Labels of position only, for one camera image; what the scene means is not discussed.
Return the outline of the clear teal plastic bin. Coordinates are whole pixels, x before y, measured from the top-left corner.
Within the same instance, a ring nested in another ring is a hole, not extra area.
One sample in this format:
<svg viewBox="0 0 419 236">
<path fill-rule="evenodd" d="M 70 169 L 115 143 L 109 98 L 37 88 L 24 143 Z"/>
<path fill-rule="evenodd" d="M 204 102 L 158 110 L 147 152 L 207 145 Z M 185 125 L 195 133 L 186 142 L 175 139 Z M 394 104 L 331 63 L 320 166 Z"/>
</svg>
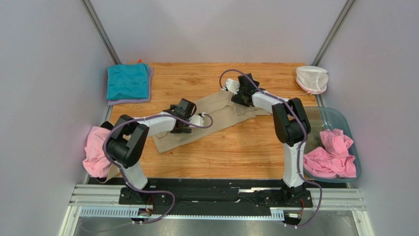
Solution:
<svg viewBox="0 0 419 236">
<path fill-rule="evenodd" d="M 304 153 L 307 154 L 314 150 L 317 147 L 323 145 L 320 132 L 324 130 L 334 130 L 341 129 L 344 135 L 347 135 L 349 138 L 352 138 L 350 128 L 347 124 L 345 117 L 336 109 L 328 107 L 305 107 L 305 112 L 307 118 L 311 125 L 311 132 L 308 134 L 306 141 Z M 361 174 L 361 165 L 358 158 L 358 153 L 356 150 L 355 144 L 352 144 L 349 147 L 348 152 L 350 155 L 355 157 L 354 165 L 356 167 L 356 176 L 352 178 L 348 177 L 335 177 L 335 178 L 323 178 L 316 177 L 309 173 L 307 170 L 304 170 L 304 173 L 313 180 L 329 183 L 348 183 L 355 181 L 359 178 Z"/>
</svg>

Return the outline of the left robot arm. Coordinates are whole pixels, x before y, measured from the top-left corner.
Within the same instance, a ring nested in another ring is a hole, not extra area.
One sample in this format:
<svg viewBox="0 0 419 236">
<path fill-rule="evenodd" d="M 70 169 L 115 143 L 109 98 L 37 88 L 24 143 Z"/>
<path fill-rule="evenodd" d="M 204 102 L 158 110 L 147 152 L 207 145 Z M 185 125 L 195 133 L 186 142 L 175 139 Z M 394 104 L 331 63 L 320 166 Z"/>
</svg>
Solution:
<svg viewBox="0 0 419 236">
<path fill-rule="evenodd" d="M 105 138 L 103 152 L 125 180 L 120 203 L 144 204 L 153 199 L 156 192 L 145 189 L 149 181 L 140 163 L 147 138 L 158 133 L 191 133 L 193 127 L 203 128 L 204 119 L 196 111 L 195 103 L 182 99 L 179 104 L 153 116 L 122 115 L 118 118 Z"/>
</svg>

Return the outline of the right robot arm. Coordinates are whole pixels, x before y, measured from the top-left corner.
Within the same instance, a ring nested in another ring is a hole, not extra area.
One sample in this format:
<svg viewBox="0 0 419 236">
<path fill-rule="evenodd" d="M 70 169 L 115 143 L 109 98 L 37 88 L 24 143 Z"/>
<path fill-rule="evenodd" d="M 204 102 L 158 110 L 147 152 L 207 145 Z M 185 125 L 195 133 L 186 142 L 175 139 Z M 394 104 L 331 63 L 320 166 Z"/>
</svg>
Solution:
<svg viewBox="0 0 419 236">
<path fill-rule="evenodd" d="M 251 74 L 241 75 L 238 80 L 227 79 L 224 89 L 233 94 L 231 101 L 234 103 L 261 108 L 272 114 L 276 136 L 284 148 L 281 200 L 289 206 L 300 203 L 306 193 L 303 155 L 311 131 L 301 100 L 281 98 L 259 88 Z"/>
</svg>

